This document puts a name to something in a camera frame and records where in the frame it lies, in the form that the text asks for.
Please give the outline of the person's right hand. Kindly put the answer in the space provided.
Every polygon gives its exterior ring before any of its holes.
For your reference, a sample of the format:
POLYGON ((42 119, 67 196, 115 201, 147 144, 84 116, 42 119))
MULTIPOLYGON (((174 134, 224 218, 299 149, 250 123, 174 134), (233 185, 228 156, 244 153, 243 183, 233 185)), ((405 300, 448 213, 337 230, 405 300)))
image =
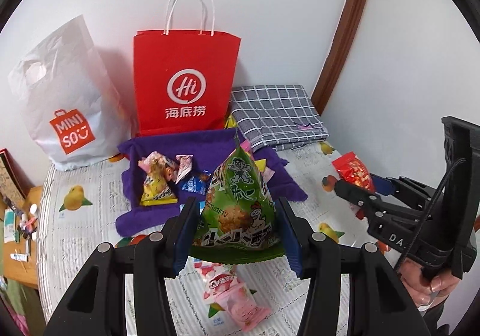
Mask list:
POLYGON ((406 259, 399 271, 400 281, 418 308, 441 304, 461 281, 450 270, 444 270, 429 280, 423 276, 422 267, 411 259, 406 259))

